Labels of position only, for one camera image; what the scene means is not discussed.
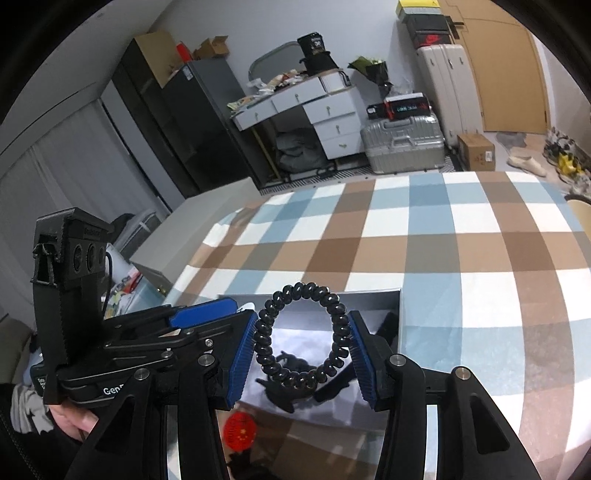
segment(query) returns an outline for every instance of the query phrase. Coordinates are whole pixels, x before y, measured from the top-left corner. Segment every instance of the beige slipper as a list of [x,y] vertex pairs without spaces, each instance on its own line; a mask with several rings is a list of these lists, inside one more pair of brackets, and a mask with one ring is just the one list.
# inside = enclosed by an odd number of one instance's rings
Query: beige slipper
[[521,170],[533,173],[538,177],[545,177],[548,174],[545,168],[542,165],[540,165],[533,157],[509,157],[509,160],[507,160],[507,164],[511,167],[520,168]]

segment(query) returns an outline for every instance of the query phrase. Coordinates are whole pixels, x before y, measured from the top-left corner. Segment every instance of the wooden door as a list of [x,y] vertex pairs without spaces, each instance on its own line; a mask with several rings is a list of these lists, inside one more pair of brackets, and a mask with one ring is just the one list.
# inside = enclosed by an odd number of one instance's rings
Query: wooden door
[[530,32],[491,0],[439,0],[470,58],[486,131],[545,134],[548,94]]

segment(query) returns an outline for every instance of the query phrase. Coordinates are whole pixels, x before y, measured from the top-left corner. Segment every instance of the black spiral hair tie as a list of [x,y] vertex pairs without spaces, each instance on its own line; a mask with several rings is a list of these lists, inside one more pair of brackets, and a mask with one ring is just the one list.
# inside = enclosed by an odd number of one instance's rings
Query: black spiral hair tie
[[[286,305],[300,299],[312,299],[325,307],[332,318],[334,332],[332,349],[328,358],[319,367],[303,373],[283,368],[273,356],[271,348],[271,334],[275,318]],[[263,373],[284,387],[309,388],[311,390],[315,389],[319,383],[325,383],[328,377],[334,377],[337,369],[345,364],[343,358],[349,356],[351,330],[349,329],[349,319],[345,315],[346,310],[336,293],[331,293],[327,287],[319,287],[313,282],[306,285],[298,282],[294,286],[286,285],[283,290],[276,291],[273,297],[265,302],[265,308],[259,312],[259,319],[255,323],[256,361],[262,366]]]

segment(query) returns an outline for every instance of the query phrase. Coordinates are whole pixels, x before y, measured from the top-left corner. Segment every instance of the plaid tablecloth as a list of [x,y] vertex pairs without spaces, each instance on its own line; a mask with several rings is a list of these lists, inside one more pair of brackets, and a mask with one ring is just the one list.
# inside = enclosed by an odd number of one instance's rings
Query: plaid tablecloth
[[[591,446],[590,265],[591,243],[553,186],[525,173],[421,174],[247,206],[212,228],[167,301],[300,280],[402,287],[402,353],[469,367],[554,480]],[[338,450],[339,436],[327,438]]]

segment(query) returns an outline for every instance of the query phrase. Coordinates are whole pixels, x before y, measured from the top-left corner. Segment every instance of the curtain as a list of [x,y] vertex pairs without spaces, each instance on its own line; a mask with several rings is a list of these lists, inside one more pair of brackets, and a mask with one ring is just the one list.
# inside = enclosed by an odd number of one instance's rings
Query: curtain
[[168,213],[98,100],[45,134],[0,179],[0,308],[33,329],[35,222],[72,206],[107,222],[123,213]]

